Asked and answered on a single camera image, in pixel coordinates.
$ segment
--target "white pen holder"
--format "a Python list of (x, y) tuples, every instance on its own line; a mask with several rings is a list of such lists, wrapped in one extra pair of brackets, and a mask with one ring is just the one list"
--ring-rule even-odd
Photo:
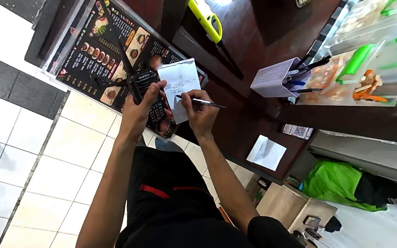
[[(299, 93), (292, 93), (291, 90), (304, 89), (303, 85), (295, 85), (292, 83), (285, 83), (283, 81), (286, 79), (286, 74), (300, 61), (299, 58), (295, 57), (283, 61), (281, 63), (271, 65), (269, 67), (263, 68), (257, 72), (254, 81), (251, 84), (251, 89), (259, 93), (265, 98), (276, 98), (276, 97), (298, 97)], [(311, 72), (308, 71), (302, 75), (292, 77), (292, 80), (306, 82), (310, 77)]]

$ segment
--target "clear plastic container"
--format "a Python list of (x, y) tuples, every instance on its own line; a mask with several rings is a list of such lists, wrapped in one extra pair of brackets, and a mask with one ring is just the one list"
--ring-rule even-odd
[(397, 26), (397, 0), (364, 0), (352, 7), (327, 46), (392, 26)]
[[(312, 73), (306, 88), (322, 91), (301, 94), (301, 104), (394, 106), (397, 101), (397, 37), (384, 37), (362, 45), (340, 43), (330, 50), (330, 63), (338, 63), (334, 77)], [(316, 68), (314, 71), (325, 71)]]

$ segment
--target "black sleeve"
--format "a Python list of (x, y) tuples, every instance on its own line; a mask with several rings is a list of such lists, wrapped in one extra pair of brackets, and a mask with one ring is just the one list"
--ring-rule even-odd
[(277, 219), (257, 216), (247, 226), (247, 239), (256, 248), (304, 248)]

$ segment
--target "green plastic bag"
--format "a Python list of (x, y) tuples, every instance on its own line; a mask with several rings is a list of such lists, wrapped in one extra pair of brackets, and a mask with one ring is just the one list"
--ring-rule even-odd
[(302, 192), (312, 198), (363, 210), (385, 211), (387, 206), (377, 207), (360, 203), (355, 198), (355, 190), (362, 173), (350, 163), (321, 160), (303, 182)]

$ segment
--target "menu board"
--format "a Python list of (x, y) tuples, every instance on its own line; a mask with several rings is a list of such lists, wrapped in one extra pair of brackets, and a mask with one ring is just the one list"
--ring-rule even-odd
[[(119, 35), (119, 42), (135, 70), (152, 68), (157, 74), (156, 70), (163, 64), (175, 63), (183, 59), (125, 14), (116, 4), (109, 0), (104, 0), (104, 2), (114, 23), (112, 25), (108, 23), (101, 3), (97, 1), (91, 7), (90, 14), (80, 30), (77, 30), (73, 26), (76, 26), (81, 20), (82, 14), (80, 13), (85, 11), (85, 8), (81, 8), (69, 30), (69, 34), (64, 38), (68, 39), (73, 35), (76, 40), (72, 44), (63, 65), (58, 70), (56, 79), (122, 113), (125, 98), (130, 94), (130, 89), (127, 86), (100, 87), (94, 80), (94, 78), (103, 77), (114, 82), (121, 82), (128, 76), (121, 61), (117, 37), (113, 33), (113, 28), (115, 33)], [(53, 58), (54, 63), (56, 63), (62, 49), (63, 47), (58, 48), (58, 52)], [(197, 74), (200, 82), (202, 82), (205, 75), (199, 71), (197, 71)], [(176, 127), (174, 118), (169, 120), (169, 126), (167, 132), (159, 133), (162, 137), (169, 138), (172, 136)]]

